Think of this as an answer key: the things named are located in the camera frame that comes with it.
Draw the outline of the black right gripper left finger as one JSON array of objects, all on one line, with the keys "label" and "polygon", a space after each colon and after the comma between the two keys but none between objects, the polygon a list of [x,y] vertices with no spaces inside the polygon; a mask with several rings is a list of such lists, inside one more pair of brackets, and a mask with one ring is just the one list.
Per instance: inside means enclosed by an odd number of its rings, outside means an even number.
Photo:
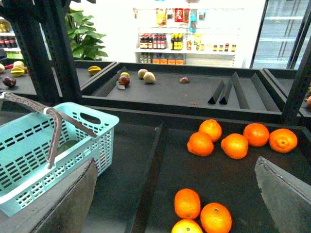
[{"label": "black right gripper left finger", "polygon": [[94,159],[12,217],[0,214],[2,233],[80,233],[89,212],[97,181]]}]

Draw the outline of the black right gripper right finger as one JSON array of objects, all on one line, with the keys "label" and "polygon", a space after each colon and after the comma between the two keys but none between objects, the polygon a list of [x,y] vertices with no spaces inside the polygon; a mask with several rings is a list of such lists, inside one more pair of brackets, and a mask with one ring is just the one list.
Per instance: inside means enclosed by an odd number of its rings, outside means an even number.
[{"label": "black right gripper right finger", "polygon": [[280,233],[311,231],[311,186],[260,156],[255,174],[262,199]]}]

